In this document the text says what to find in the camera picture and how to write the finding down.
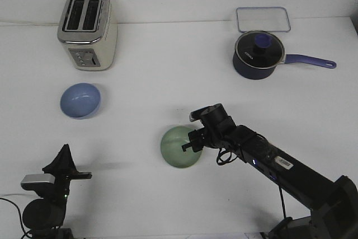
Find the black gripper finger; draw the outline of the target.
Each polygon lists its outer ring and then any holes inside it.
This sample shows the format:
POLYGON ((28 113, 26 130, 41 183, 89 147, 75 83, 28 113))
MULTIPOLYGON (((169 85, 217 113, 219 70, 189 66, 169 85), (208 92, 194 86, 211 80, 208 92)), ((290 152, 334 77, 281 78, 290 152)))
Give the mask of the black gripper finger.
POLYGON ((188 148, 192 147, 192 143, 186 143, 186 144, 182 145, 181 147, 182 147, 182 150, 184 152, 186 152, 188 148))
POLYGON ((74 170, 69 144, 64 144, 54 160, 44 170, 74 170))

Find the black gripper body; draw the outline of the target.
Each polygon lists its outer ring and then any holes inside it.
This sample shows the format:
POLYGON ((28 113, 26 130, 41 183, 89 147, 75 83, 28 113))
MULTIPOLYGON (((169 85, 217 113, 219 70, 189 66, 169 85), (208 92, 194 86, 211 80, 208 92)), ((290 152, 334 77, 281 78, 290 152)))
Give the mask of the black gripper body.
POLYGON ((222 104, 212 105, 208 120, 200 120, 204 126, 188 133, 189 143, 194 152, 204 147, 225 148, 229 143, 225 136, 236 128, 233 119, 227 114, 222 104))
POLYGON ((69 194, 69 186, 72 180, 89 180, 92 178, 91 172, 79 172, 76 168, 49 169, 44 167, 42 171, 55 177, 54 192, 56 194, 69 194))

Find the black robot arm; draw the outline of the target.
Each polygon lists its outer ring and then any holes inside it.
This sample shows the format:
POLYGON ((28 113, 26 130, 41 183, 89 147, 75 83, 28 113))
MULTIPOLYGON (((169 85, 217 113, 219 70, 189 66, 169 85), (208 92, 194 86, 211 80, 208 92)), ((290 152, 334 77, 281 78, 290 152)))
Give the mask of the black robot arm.
POLYGON ((64 144, 41 174, 25 175, 21 187, 34 191, 38 198, 23 210, 22 221, 32 238, 73 238, 70 228, 63 228, 72 180, 89 180, 91 172, 79 172, 70 147, 64 144))
POLYGON ((244 125, 236 125, 222 104, 203 107, 190 113, 190 121, 201 121, 203 128, 189 132, 183 150, 219 150, 235 154, 263 173, 310 210, 310 216, 285 217, 267 238, 357 238, 357 187, 347 176, 331 181, 272 145, 264 136, 244 125))

